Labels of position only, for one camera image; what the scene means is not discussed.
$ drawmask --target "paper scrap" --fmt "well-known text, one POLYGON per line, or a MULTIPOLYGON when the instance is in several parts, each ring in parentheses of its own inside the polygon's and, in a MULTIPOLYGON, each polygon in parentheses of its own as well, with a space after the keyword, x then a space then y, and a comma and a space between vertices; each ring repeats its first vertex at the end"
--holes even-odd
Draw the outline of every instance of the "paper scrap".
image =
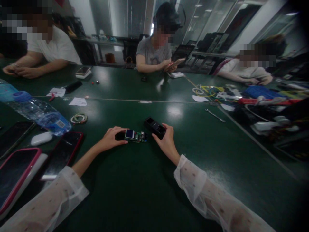
POLYGON ((63 97, 65 94, 65 89, 52 88, 47 96, 52 97, 52 94, 54 94, 55 97, 63 97))
POLYGON ((84 98, 74 98, 69 105, 87 106, 87 102, 84 98))
POLYGON ((197 101, 197 102, 207 102, 207 101, 208 101, 208 99, 205 98, 205 97, 199 97, 199 96, 195 96, 195 95, 192 95, 191 97, 192 97, 195 101, 197 101))
POLYGON ((227 110, 227 111, 232 111, 234 112, 235 107, 234 106, 229 106, 229 105, 225 105, 225 104, 221 104, 222 108, 227 110))

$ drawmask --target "wrench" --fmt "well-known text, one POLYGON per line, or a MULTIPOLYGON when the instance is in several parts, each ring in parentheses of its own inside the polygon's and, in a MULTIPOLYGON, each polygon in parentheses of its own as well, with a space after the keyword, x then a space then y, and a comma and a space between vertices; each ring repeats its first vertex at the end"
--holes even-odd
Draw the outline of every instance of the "wrench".
POLYGON ((217 119, 219 119, 221 122, 225 122, 223 119, 219 118, 217 115, 215 115, 214 113, 210 112, 210 110, 205 109, 208 113, 210 113, 211 115, 215 116, 217 119))

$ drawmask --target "hand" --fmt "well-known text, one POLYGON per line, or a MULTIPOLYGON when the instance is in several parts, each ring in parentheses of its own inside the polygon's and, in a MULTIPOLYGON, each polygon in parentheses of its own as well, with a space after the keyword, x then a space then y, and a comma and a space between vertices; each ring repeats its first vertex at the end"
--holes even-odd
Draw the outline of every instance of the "hand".
POLYGON ((101 153, 103 151, 112 149, 113 147, 127 144, 128 141, 121 140, 121 141, 116 141, 115 135, 119 132, 126 131, 127 128, 121 128, 121 127, 113 127, 109 128, 104 135, 104 137, 97 142, 96 145, 93 146, 93 148, 98 152, 101 153))
POLYGON ((166 128, 166 133, 162 140, 160 140, 155 134, 152 134, 153 138, 164 152, 164 154, 176 165, 178 166, 180 155, 174 144, 174 128, 167 124, 162 123, 166 128))
POLYGON ((267 84, 271 83, 272 80, 273 80, 272 76, 264 77, 264 78, 262 78, 261 82, 258 85, 267 85, 267 84))
POLYGON ((259 83, 259 80, 255 78, 243 79, 243 83, 247 85, 257 85, 259 83))
POLYGON ((168 60, 164 60, 160 63, 160 70, 165 68, 166 66, 168 66, 170 63, 172 63, 172 60, 171 59, 168 59, 168 60))
POLYGON ((8 65, 6 67, 4 67, 2 70, 5 74, 8 74, 10 76, 17 76, 16 73, 16 65, 8 65))
POLYGON ((34 79, 44 74, 40 68, 16 68, 15 71, 17 75, 28 79, 34 79))
POLYGON ((175 70, 177 69, 177 66, 171 67, 168 69, 169 73, 175 72, 175 70))

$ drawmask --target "white cable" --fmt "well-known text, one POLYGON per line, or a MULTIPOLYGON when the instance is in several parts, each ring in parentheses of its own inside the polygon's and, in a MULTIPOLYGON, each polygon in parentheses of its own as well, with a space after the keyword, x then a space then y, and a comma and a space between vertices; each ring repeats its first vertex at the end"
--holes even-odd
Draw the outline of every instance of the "white cable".
POLYGON ((195 93, 196 95, 203 95, 204 91, 201 89, 202 85, 197 85, 199 88, 193 88, 192 92, 195 93))
POLYGON ((262 120, 264 120, 264 121, 273 122, 273 121, 269 121, 269 120, 267 120, 267 119, 265 119, 265 118, 262 118, 261 116, 257 115, 256 113, 253 113, 253 112, 249 109, 248 105, 253 105, 253 104, 246 104, 246 105, 245 105, 245 108, 246 108, 250 113, 252 113, 253 115, 257 116, 258 118, 260 118, 260 119, 262 119, 262 120))

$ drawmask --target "gray t-shirt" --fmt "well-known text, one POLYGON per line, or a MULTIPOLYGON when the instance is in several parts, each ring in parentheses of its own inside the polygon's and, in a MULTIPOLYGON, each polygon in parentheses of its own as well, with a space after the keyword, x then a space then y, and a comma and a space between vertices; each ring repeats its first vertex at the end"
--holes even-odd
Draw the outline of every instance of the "gray t-shirt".
POLYGON ((172 57, 172 51, 169 43, 166 43, 159 49, 155 49, 151 44, 151 37, 143 39, 139 42, 136 55, 140 54, 145 57, 146 64, 160 64, 164 60, 168 60, 172 57))

